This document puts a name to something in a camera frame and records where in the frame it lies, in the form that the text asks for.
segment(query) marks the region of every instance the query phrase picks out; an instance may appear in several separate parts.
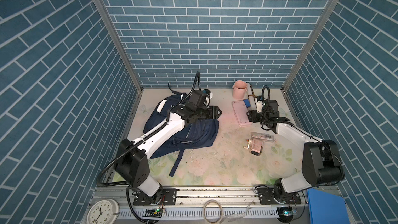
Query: pink bucket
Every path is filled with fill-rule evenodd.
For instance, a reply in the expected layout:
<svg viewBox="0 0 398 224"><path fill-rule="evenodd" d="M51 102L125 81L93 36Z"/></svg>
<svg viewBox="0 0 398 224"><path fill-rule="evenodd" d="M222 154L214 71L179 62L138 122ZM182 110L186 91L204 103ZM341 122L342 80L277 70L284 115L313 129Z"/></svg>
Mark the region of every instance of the pink bucket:
<svg viewBox="0 0 398 224"><path fill-rule="evenodd" d="M245 96L245 92L248 90L248 86L244 81L236 81L232 89L232 97L237 100L242 100Z"/></svg>

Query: white wall clock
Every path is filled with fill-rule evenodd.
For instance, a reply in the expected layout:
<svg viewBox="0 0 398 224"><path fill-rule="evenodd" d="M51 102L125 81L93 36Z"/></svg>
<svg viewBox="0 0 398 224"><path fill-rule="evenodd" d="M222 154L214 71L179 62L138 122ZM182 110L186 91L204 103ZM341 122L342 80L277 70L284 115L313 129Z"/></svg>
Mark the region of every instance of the white wall clock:
<svg viewBox="0 0 398 224"><path fill-rule="evenodd" d="M87 214L87 224L112 224L119 213L115 200L105 199L94 204Z"/></svg>

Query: brick wallpaper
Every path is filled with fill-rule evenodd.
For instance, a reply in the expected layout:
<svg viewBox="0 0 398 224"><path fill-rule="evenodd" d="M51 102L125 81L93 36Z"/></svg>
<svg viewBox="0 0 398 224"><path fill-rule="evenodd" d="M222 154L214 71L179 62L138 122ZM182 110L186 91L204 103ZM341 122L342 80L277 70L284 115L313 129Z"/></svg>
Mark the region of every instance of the brick wallpaper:
<svg viewBox="0 0 398 224"><path fill-rule="evenodd" d="M136 93L92 0L0 0L0 223L81 221Z"/></svg>
<svg viewBox="0 0 398 224"><path fill-rule="evenodd" d="M288 89L310 133L336 140L357 223L398 222L398 0L340 0Z"/></svg>
<svg viewBox="0 0 398 224"><path fill-rule="evenodd" d="M144 87L281 87L327 0L104 0Z"/></svg>

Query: backpack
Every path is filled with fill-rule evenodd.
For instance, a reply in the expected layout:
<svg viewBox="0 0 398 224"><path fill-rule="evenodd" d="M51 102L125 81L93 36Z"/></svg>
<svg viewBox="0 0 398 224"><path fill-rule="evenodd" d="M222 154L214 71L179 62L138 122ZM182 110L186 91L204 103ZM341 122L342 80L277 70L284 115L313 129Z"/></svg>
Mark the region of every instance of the backpack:
<svg viewBox="0 0 398 224"><path fill-rule="evenodd" d="M155 110L152 112L148 121L145 123L144 133L147 133L152 128L157 126L160 122L164 121L172 105L177 104L181 99L187 96L186 93L179 93L173 90L172 92L175 94L165 98L166 103L164 104L160 112L157 111L160 103L157 104ZM209 147L213 145L213 142L216 139L218 133L218 124L218 120L203 119L189 124L184 129L171 136L166 142L164 142L152 154L151 159L161 157L175 151L180 151L178 154L178 158L175 161L174 166L169 174L170 177L174 176L178 164L182 159L184 150Z"/></svg>

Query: pink pencil case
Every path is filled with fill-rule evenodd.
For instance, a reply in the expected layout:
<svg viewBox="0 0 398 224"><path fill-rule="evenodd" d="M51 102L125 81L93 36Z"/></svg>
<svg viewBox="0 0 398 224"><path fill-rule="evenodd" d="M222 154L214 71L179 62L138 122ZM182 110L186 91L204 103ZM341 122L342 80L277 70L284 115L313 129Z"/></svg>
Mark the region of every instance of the pink pencil case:
<svg viewBox="0 0 398 224"><path fill-rule="evenodd" d="M251 126L252 122L249 121L246 113L248 109L246 107L245 102L243 101L233 101L232 108L234 109L235 117L240 127L248 127Z"/></svg>

